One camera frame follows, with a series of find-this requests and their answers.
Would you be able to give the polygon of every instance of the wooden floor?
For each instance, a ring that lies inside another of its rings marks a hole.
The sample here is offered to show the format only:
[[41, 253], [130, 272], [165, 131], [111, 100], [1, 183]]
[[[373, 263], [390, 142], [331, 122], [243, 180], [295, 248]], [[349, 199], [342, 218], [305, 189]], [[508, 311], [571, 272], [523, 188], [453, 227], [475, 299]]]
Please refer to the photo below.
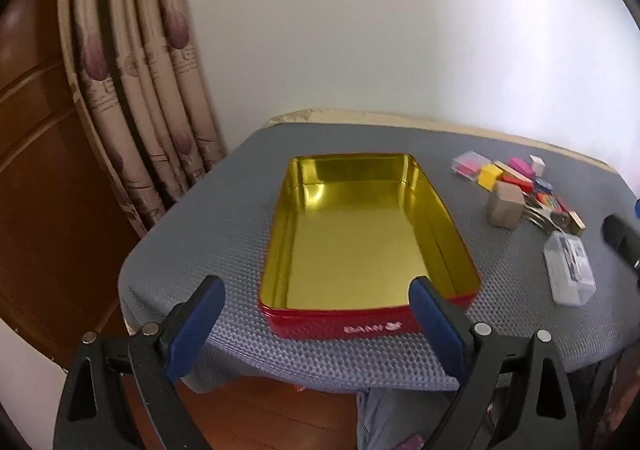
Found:
[[[132, 376], [125, 389], [148, 450], [162, 450]], [[177, 387], [213, 450], [355, 450], [356, 404], [351, 394], [301, 392], [266, 378], [241, 378], [209, 394]]]

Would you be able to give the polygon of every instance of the textured tablecloth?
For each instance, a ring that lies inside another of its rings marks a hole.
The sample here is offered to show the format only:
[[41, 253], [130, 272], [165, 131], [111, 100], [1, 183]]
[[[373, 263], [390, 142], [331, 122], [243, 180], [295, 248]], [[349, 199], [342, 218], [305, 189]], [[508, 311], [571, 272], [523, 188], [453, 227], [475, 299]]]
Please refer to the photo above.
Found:
[[[549, 288], [546, 236], [528, 222], [515, 232], [486, 221], [488, 193], [460, 178], [451, 160], [475, 150], [490, 159], [535, 154], [545, 178], [587, 224], [583, 241], [597, 285], [580, 308], [557, 306]], [[557, 152], [452, 132], [372, 125], [285, 123], [253, 134], [178, 202], [124, 263], [119, 293], [134, 328], [161, 321], [206, 274], [225, 281], [225, 309], [188, 376], [205, 391], [239, 374], [263, 374], [324, 390], [391, 386], [453, 390], [420, 334], [366, 340], [294, 341], [275, 337], [257, 305], [262, 261], [287, 162], [294, 156], [407, 152], [417, 159], [462, 235], [482, 277], [468, 310], [502, 334], [546, 328], [568, 371], [615, 353], [639, 335], [633, 272], [604, 245], [600, 225], [617, 213], [634, 223], [636, 198], [622, 178]]]

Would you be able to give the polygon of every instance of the blue object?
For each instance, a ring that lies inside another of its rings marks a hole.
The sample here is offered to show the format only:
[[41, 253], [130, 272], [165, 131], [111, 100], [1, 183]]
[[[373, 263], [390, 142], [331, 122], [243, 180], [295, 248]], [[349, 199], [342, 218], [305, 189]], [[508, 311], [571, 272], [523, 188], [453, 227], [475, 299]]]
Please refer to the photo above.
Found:
[[469, 369], [465, 363], [464, 342], [418, 280], [409, 286], [409, 304], [444, 371], [461, 384], [466, 383]]
[[225, 284], [220, 278], [212, 278], [215, 280], [205, 290], [167, 347], [165, 373], [172, 383], [189, 373], [225, 306]]
[[549, 181], [545, 181], [540, 177], [534, 179], [533, 188], [537, 192], [542, 192], [545, 194], [551, 194], [554, 191], [553, 185]]

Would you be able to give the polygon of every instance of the gray fabric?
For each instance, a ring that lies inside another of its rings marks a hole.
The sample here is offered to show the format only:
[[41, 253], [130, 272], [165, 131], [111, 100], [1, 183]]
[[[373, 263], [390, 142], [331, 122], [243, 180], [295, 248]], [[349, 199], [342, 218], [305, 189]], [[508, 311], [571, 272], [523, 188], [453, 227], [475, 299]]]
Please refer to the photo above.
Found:
[[[581, 308], [556, 306], [543, 258], [545, 235], [523, 223], [489, 226], [488, 193], [450, 170], [475, 150], [490, 159], [536, 154], [545, 177], [587, 224], [584, 244], [598, 290]], [[238, 374], [264, 374], [322, 390], [392, 387], [453, 390], [422, 335], [295, 341], [275, 337], [257, 306], [274, 204], [293, 156], [339, 152], [413, 154], [447, 205], [482, 277], [468, 310], [503, 334], [551, 331], [567, 370], [596, 362], [638, 337], [633, 272], [600, 239], [606, 215], [637, 221], [622, 178], [560, 154], [505, 141], [386, 126], [287, 123], [259, 130], [198, 183], [129, 255], [119, 281], [125, 320], [159, 321], [206, 274], [225, 281], [226, 305], [187, 382], [205, 391]]]
[[[452, 392], [391, 388], [359, 392], [358, 450], [392, 450], [415, 434], [428, 440], [453, 397]], [[486, 448], [489, 439], [491, 434], [483, 424], [471, 450]]]

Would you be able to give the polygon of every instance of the wooden door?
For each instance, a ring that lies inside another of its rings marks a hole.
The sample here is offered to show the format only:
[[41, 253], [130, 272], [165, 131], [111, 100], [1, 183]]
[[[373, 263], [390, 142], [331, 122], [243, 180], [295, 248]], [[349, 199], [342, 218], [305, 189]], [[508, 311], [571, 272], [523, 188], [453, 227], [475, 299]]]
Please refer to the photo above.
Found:
[[0, 15], [0, 318], [68, 366], [82, 333], [119, 314], [118, 272], [137, 240], [76, 114], [56, 0], [11, 0]]

